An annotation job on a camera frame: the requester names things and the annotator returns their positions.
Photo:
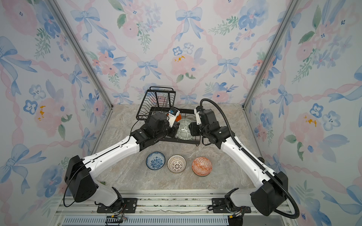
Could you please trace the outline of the orange plastic bowl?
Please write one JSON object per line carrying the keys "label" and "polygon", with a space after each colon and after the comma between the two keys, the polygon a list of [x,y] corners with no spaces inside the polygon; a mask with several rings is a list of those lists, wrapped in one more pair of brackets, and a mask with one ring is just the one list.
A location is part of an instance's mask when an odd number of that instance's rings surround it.
{"label": "orange plastic bowl", "polygon": [[181,115],[178,115],[175,119],[176,122],[180,121],[182,119],[182,116]]}

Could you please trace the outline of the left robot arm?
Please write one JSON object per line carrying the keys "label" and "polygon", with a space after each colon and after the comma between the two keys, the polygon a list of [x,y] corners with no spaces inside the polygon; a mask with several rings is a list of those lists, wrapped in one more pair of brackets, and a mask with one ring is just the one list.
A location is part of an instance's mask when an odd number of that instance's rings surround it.
{"label": "left robot arm", "polygon": [[180,111],[173,107],[168,113],[156,112],[139,129],[131,129],[127,137],[111,147],[84,158],[78,155],[72,157],[64,181],[74,202],[91,200],[113,213],[122,211],[124,201],[119,191],[100,183],[98,176],[163,138],[175,137],[179,127],[176,118],[179,114]]}

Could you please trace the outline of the green patterned ceramic bowl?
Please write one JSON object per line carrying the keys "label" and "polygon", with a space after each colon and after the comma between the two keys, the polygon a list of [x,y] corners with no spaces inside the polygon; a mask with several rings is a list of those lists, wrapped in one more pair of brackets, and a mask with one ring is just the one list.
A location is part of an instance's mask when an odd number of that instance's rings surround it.
{"label": "green patterned ceramic bowl", "polygon": [[179,122],[179,128],[176,133],[176,137],[181,140],[192,140],[193,136],[191,135],[189,125],[196,121],[185,118],[179,120],[178,122]]}

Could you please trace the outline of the red patterned ceramic bowl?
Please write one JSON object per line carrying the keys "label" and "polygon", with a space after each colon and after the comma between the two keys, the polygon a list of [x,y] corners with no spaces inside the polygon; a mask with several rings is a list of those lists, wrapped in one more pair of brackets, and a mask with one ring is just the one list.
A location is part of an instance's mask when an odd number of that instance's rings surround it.
{"label": "red patterned ceramic bowl", "polygon": [[193,160],[191,167],[192,171],[200,177],[208,176],[213,169],[211,161],[206,157],[196,158],[195,160]]}

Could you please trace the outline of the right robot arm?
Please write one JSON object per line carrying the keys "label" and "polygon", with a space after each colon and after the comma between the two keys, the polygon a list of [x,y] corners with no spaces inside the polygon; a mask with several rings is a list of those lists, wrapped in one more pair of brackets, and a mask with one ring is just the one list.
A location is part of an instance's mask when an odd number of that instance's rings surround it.
{"label": "right robot arm", "polygon": [[287,200],[284,191],[288,191],[288,177],[284,172],[275,172],[257,159],[227,126],[219,123],[202,125],[192,122],[189,125],[191,135],[207,138],[218,149],[229,155],[248,175],[255,186],[251,191],[252,206],[261,214],[269,216]]}

